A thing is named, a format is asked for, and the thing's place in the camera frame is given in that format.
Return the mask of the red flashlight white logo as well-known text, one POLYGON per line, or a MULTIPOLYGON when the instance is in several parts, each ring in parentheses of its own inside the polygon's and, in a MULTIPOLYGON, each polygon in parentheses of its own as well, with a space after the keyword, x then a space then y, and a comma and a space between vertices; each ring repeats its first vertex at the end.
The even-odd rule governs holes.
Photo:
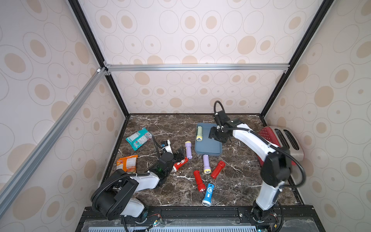
POLYGON ((177 162, 173 166, 173 172, 177 172, 182 166, 184 166, 186 163, 188 163, 189 159, 185 157, 183 160, 180 162, 177 162))

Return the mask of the light green flashlight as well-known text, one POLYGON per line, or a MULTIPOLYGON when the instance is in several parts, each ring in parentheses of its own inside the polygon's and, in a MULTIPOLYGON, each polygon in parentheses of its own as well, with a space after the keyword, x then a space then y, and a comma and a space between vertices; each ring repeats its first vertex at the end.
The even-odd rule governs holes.
POLYGON ((198 126, 197 127, 197 134, 196 134, 196 141, 202 141, 203 140, 203 127, 198 126))

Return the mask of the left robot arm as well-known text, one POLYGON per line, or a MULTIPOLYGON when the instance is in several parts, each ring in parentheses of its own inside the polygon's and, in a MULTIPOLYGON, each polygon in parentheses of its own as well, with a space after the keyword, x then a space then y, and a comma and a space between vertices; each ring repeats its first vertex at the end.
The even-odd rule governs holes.
POLYGON ((156 189, 163 185, 174 165, 185 158, 185 148, 171 153, 166 148, 157 162, 146 173, 127 173, 116 170, 92 194, 92 209, 101 213, 108 220, 127 216, 143 222, 148 216, 148 208, 133 197, 136 192, 156 189))

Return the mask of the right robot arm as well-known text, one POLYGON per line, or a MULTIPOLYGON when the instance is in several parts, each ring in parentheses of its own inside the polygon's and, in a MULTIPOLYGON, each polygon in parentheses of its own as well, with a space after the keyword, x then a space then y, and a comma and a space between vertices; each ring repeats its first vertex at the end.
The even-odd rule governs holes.
POLYGON ((306 182, 306 173, 301 164, 284 147, 267 141, 239 119, 231 120, 224 110, 214 112, 216 126, 211 128, 209 137, 226 143, 230 137, 240 140, 253 150, 262 160, 260 171, 262 185, 258 197, 253 203, 252 217, 257 223, 263 223, 283 188, 298 188, 306 182), (296 163, 302 174, 301 182, 291 186, 286 184, 292 173, 292 163, 296 163))

